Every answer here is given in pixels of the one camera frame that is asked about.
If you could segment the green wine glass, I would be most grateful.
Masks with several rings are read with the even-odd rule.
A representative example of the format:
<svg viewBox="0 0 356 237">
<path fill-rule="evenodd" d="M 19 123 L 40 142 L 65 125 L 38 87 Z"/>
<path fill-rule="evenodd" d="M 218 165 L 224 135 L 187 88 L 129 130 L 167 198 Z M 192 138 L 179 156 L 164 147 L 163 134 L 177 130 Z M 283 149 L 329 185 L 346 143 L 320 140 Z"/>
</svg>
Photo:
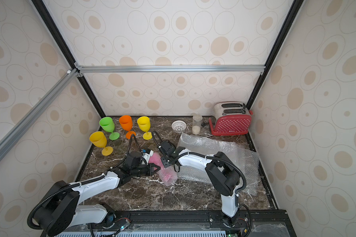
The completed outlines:
<svg viewBox="0 0 356 237">
<path fill-rule="evenodd" d="M 117 140 L 120 137 L 120 134 L 118 132 L 115 132 L 115 124 L 114 121 L 111 117 L 104 117 L 99 121 L 99 125 L 101 128 L 110 133 L 109 134 L 109 139 L 110 140 Z"/>
</svg>

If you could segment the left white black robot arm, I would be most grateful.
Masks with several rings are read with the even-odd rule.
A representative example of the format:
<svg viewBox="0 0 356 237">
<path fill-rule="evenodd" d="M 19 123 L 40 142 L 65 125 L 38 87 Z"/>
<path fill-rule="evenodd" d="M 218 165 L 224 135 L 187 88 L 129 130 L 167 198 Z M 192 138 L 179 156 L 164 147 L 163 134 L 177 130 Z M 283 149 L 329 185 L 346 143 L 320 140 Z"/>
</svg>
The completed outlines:
<svg viewBox="0 0 356 237">
<path fill-rule="evenodd" d="M 121 187 L 134 177 L 154 175 L 161 166 L 150 163 L 152 155 L 153 151 L 149 149 L 130 152 L 122 162 L 97 177 L 81 182 L 54 183 L 29 213 L 27 225 L 34 230 L 43 230 L 50 237 L 82 224 L 112 227 L 116 214 L 110 206 L 105 203 L 84 205 L 83 202 L 97 194 Z"/>
</svg>

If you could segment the pink bubble glass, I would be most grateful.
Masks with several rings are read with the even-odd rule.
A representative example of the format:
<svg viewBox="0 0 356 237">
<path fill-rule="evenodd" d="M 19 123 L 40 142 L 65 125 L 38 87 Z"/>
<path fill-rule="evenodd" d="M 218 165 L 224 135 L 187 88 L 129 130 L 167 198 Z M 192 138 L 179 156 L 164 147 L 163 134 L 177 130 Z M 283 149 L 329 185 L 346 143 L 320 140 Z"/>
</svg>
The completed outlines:
<svg viewBox="0 0 356 237">
<path fill-rule="evenodd" d="M 153 153 L 149 159 L 149 163 L 156 164 L 160 167 L 160 170 L 157 172 L 157 174 L 165 186 L 171 186 L 177 181 L 177 173 L 171 166 L 168 168 L 163 166 L 161 156 L 158 153 Z"/>
</svg>

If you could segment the yellow bubble glass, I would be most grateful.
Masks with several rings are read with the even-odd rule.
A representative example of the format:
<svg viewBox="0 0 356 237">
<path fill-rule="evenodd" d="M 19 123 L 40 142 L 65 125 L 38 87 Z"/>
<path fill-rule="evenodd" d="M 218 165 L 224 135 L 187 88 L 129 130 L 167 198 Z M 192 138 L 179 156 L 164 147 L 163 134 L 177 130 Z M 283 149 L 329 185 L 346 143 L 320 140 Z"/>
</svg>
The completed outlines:
<svg viewBox="0 0 356 237">
<path fill-rule="evenodd" d="M 137 124 L 138 124 L 140 130 L 144 132 L 144 134 L 142 136 L 143 139 L 144 140 L 152 139 L 152 134 L 149 131 L 151 128 L 150 118 L 147 116 L 142 116 L 142 117 L 138 118 Z"/>
</svg>

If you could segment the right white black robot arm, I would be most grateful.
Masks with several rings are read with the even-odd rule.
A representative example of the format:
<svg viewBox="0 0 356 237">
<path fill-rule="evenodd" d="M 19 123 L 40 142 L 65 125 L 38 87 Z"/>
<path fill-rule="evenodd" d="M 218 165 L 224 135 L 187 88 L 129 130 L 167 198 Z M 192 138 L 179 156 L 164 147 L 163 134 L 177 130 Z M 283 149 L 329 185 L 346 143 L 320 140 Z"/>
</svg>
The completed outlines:
<svg viewBox="0 0 356 237">
<path fill-rule="evenodd" d="M 165 168 L 189 166 L 207 173 L 212 185 L 222 199 L 223 220 L 233 224 L 239 212 L 237 195 L 247 186 L 244 173 L 223 152 L 204 155 L 184 147 L 176 147 L 170 141 L 155 142 L 162 154 Z"/>
</svg>

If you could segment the orange bubble glass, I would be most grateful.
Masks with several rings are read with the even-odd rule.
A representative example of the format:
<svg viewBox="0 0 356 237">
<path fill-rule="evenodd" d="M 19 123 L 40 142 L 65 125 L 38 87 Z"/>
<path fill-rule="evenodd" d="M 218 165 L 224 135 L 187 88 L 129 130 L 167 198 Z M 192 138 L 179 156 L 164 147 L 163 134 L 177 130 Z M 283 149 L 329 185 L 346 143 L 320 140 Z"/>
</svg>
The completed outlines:
<svg viewBox="0 0 356 237">
<path fill-rule="evenodd" d="M 136 133 L 134 131 L 132 131 L 133 121 L 132 121 L 131 116 L 129 116 L 129 115 L 121 116 L 119 118 L 119 123 L 120 123 L 122 129 L 127 131 L 127 134 L 126 134 L 127 139 L 130 139 L 132 135 L 136 136 Z"/>
</svg>

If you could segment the beige bubble glass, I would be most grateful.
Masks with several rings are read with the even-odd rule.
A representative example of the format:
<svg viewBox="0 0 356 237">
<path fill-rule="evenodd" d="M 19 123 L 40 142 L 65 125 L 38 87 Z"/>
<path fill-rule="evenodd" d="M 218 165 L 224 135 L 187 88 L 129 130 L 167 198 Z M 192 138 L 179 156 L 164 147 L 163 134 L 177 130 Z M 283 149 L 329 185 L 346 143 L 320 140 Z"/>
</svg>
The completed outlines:
<svg viewBox="0 0 356 237">
<path fill-rule="evenodd" d="M 107 146 L 107 139 L 102 131 L 94 132 L 90 135 L 89 140 L 98 148 L 102 148 L 102 155 L 109 156 L 113 153 L 113 148 Z"/>
</svg>

